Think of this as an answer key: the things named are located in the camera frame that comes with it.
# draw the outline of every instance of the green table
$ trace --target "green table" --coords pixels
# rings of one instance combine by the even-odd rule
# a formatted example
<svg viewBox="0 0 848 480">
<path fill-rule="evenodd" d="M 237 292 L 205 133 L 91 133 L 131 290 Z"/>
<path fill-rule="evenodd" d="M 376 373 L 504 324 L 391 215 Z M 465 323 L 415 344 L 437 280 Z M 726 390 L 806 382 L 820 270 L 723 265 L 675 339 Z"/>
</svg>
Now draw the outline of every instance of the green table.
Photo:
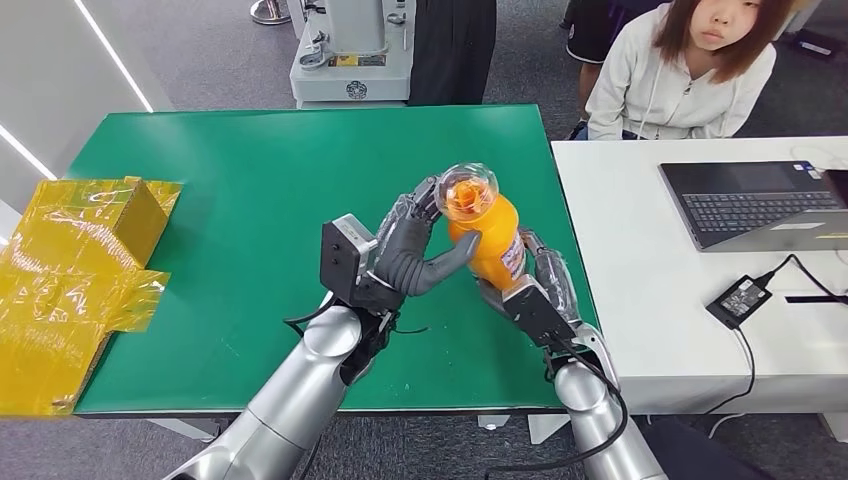
<svg viewBox="0 0 848 480">
<path fill-rule="evenodd" d="M 561 249 L 597 325 L 556 167 L 532 105 L 109 115 L 68 177 L 184 183 L 150 261 L 172 272 L 145 333 L 118 334 L 78 414 L 239 411 L 312 311 L 321 224 L 354 213 L 376 231 L 398 194 L 458 162 L 497 174 L 522 224 Z M 428 253 L 447 248 L 444 222 Z M 468 270 L 409 299 L 345 410 L 560 406 L 541 352 L 479 298 Z"/>
</svg>

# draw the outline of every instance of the yellow plastic wrap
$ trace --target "yellow plastic wrap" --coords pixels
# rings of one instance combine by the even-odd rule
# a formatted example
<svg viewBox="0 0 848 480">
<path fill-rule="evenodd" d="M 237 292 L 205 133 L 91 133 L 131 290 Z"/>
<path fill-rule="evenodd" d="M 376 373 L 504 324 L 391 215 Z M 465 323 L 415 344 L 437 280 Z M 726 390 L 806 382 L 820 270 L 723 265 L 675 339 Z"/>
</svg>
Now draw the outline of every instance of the yellow plastic wrap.
<svg viewBox="0 0 848 480">
<path fill-rule="evenodd" d="M 0 415 L 70 414 L 111 332 L 147 328 L 169 274 L 144 266 L 179 190 L 38 185 L 0 252 Z"/>
</svg>

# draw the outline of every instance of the woman's hair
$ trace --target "woman's hair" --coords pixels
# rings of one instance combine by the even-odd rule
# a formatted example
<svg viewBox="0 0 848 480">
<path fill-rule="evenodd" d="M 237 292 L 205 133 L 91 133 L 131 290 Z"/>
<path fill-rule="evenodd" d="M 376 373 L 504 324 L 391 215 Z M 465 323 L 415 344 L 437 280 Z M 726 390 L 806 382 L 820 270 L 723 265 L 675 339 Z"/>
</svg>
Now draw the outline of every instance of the woman's hair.
<svg viewBox="0 0 848 480">
<path fill-rule="evenodd" d="M 654 39 L 654 46 L 660 49 L 660 56 L 667 63 L 677 61 L 689 45 L 689 24 L 698 3 L 700 0 L 675 0 L 671 4 L 665 25 Z M 751 31 L 738 42 L 716 51 L 722 61 L 712 81 L 722 83 L 745 73 L 780 31 L 792 3 L 793 0 L 762 0 Z"/>
</svg>

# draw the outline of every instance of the clear plastic dome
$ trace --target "clear plastic dome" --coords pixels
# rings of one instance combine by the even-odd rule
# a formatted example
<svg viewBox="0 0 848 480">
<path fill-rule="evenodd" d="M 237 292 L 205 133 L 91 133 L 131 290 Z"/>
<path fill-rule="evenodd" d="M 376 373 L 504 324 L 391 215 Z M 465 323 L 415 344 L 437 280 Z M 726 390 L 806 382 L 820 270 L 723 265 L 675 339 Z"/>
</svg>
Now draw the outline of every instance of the clear plastic dome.
<svg viewBox="0 0 848 480">
<path fill-rule="evenodd" d="M 497 198 L 498 180 L 482 163 L 454 165 L 436 183 L 436 206 L 454 221 L 479 218 Z"/>
</svg>

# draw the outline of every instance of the machine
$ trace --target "machine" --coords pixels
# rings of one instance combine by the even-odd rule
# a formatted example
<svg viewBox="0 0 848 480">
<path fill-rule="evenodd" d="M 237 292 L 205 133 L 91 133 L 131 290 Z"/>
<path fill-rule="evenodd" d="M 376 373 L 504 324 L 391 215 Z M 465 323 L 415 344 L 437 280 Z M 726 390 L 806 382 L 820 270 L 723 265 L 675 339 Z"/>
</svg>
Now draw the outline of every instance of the machine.
<svg viewBox="0 0 848 480">
<path fill-rule="evenodd" d="M 401 195 L 372 235 L 353 215 L 324 224 L 321 283 L 324 304 L 291 325 L 308 323 L 300 342 L 244 412 L 208 448 L 166 480 L 278 480 L 290 478 L 341 405 L 347 390 L 387 347 L 407 296 L 427 293 L 463 267 L 479 243 L 468 232 L 455 247 L 425 260 L 441 213 L 436 177 Z M 484 300 L 524 331 L 545 353 L 549 379 L 571 415 L 592 480 L 667 480 L 618 390 L 598 331 L 580 321 L 561 256 L 530 230 L 522 240 L 535 257 L 535 275 L 522 275 L 499 292 L 480 285 Z M 597 365 L 584 357 L 596 358 Z M 494 467 L 492 471 L 555 468 Z"/>
<path fill-rule="evenodd" d="M 409 98 L 415 1 L 306 0 L 289 75 L 297 107 L 402 105 Z"/>
</svg>

